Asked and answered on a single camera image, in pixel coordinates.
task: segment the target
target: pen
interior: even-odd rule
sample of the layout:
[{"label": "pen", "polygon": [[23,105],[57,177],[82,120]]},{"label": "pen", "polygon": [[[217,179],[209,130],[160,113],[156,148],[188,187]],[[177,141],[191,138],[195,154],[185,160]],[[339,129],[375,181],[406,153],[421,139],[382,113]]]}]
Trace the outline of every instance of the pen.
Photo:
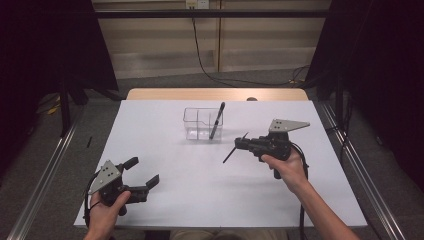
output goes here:
[{"label": "pen", "polygon": [[215,135],[216,128],[218,127],[218,124],[219,124],[219,118],[221,117],[222,112],[224,111],[224,107],[225,107],[225,102],[222,102],[221,107],[219,107],[218,116],[216,117],[215,124],[213,126],[211,135],[209,136],[209,139],[213,139],[213,136]]}]

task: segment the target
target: black marker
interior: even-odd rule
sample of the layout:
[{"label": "black marker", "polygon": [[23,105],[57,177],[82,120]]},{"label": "black marker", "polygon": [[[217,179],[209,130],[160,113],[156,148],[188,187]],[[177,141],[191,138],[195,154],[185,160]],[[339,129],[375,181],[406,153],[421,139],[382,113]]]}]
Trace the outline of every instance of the black marker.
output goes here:
[{"label": "black marker", "polygon": [[212,129],[212,133],[209,136],[209,139],[213,139],[213,136],[215,135],[216,128],[218,127],[218,124],[219,124],[219,118],[221,117],[222,112],[224,111],[224,107],[225,107],[225,102],[222,102],[221,107],[219,108],[219,111],[218,111],[218,116],[216,117],[215,124]]},{"label": "black marker", "polygon": [[89,148],[90,147],[90,144],[91,144],[91,140],[93,139],[93,137],[91,136],[90,137],[90,139],[88,139],[88,143],[87,143],[87,148]]}]

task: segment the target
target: forearm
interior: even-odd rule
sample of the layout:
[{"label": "forearm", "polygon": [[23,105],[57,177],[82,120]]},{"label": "forearm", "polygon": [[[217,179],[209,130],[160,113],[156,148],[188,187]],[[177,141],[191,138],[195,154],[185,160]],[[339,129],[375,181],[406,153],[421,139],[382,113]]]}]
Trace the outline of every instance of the forearm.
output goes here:
[{"label": "forearm", "polygon": [[358,239],[309,182],[303,184],[295,194],[323,239]]},{"label": "forearm", "polygon": [[107,240],[108,238],[102,233],[94,233],[93,231],[88,231],[85,235],[84,240]]}]

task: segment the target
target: white table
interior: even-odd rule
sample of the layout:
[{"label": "white table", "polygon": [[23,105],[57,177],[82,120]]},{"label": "white table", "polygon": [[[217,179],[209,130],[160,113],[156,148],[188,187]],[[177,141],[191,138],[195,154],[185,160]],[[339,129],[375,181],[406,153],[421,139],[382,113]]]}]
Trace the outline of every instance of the white table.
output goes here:
[{"label": "white table", "polygon": [[[310,181],[334,212],[352,227],[366,221],[311,101],[226,101],[222,140],[185,139],[186,107],[219,107],[220,101],[123,101],[99,161],[140,163],[123,175],[141,186],[156,174],[160,183],[146,203],[127,205],[117,226],[141,229],[298,227],[300,203],[252,153],[234,139],[268,134],[274,118],[310,122],[289,133],[306,155]],[[85,226],[81,208],[76,226]],[[312,226],[308,217],[305,225]]]}]

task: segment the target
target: wire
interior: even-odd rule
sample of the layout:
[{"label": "wire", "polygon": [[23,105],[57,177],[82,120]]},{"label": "wire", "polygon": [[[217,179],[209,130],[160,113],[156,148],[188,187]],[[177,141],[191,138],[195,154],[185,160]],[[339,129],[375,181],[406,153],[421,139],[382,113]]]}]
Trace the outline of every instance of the wire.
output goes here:
[{"label": "wire", "polygon": [[296,83],[296,78],[297,78],[297,76],[303,71],[303,70],[305,70],[305,69],[307,69],[307,68],[309,68],[311,65],[305,65],[305,66],[303,66],[303,67],[298,67],[298,68],[296,68],[296,69],[294,69],[293,70],[293,73],[292,73],[292,82],[293,82],[293,85],[292,85],[292,88],[294,88],[294,84]]},{"label": "wire", "polygon": [[93,207],[95,207],[97,204],[99,204],[99,203],[101,203],[102,201],[98,201],[98,202],[96,202],[95,204],[93,204],[93,206],[91,206],[90,207],[90,210],[93,208]]},{"label": "wire", "polygon": [[339,127],[335,126],[335,127],[326,128],[326,129],[325,129],[325,132],[326,132],[327,134],[329,134],[330,132],[332,132],[332,131],[337,131],[337,130],[339,130]]},{"label": "wire", "polygon": [[196,50],[197,50],[197,58],[199,60],[199,64],[200,64],[200,68],[202,69],[202,72],[212,81],[217,82],[217,83],[221,83],[233,88],[237,88],[236,86],[226,83],[224,81],[232,81],[232,82],[241,82],[241,83],[249,83],[249,84],[257,84],[257,85],[264,85],[264,86],[283,86],[286,84],[290,84],[291,81],[287,81],[287,82],[283,82],[283,83],[262,83],[262,82],[254,82],[254,81],[247,81],[247,80],[241,80],[241,79],[232,79],[232,78],[216,78],[213,77],[211,75],[209,75],[205,69],[203,68],[203,64],[202,64],[202,60],[200,58],[200,51],[199,51],[199,43],[197,40],[197,29],[196,29],[196,20],[194,18],[192,18],[192,23],[193,23],[193,30],[194,30],[194,39],[196,42]]},{"label": "wire", "polygon": [[[296,143],[291,142],[291,145],[293,149],[300,155],[300,158],[302,159],[302,166],[303,166],[303,172],[305,173],[306,179],[308,179],[308,164],[306,163],[305,154],[303,153],[302,149],[297,145]],[[300,205],[300,217],[299,217],[299,234],[300,239],[304,240],[306,237],[305,234],[305,209],[303,208],[303,205]]]},{"label": "wire", "polygon": [[340,147],[340,153],[339,153],[339,162],[340,165],[342,167],[342,169],[344,169],[344,163],[343,163],[343,150],[346,147],[347,142],[349,141],[349,126],[350,126],[350,119],[352,118],[352,113],[353,113],[353,103],[352,103],[352,97],[348,96],[347,99],[347,104],[346,104],[346,113],[345,116],[343,118],[343,129],[344,131],[344,136],[343,136],[343,143],[342,146]]},{"label": "wire", "polygon": [[99,175],[99,172],[100,170],[93,174],[93,176],[91,176],[90,181],[88,181],[87,187],[85,188],[84,192],[84,220],[85,225],[87,225],[87,227],[90,226],[90,210],[97,204],[96,203],[91,208],[88,208],[88,191],[90,191],[91,184],[93,183],[97,175]]},{"label": "wire", "polygon": [[312,88],[315,87],[320,81],[321,79],[325,78],[325,77],[329,77],[329,75],[331,74],[330,70],[322,70],[321,72],[319,72],[316,76],[308,79],[305,82],[302,82],[298,88],[301,89],[308,89],[308,88]]}]

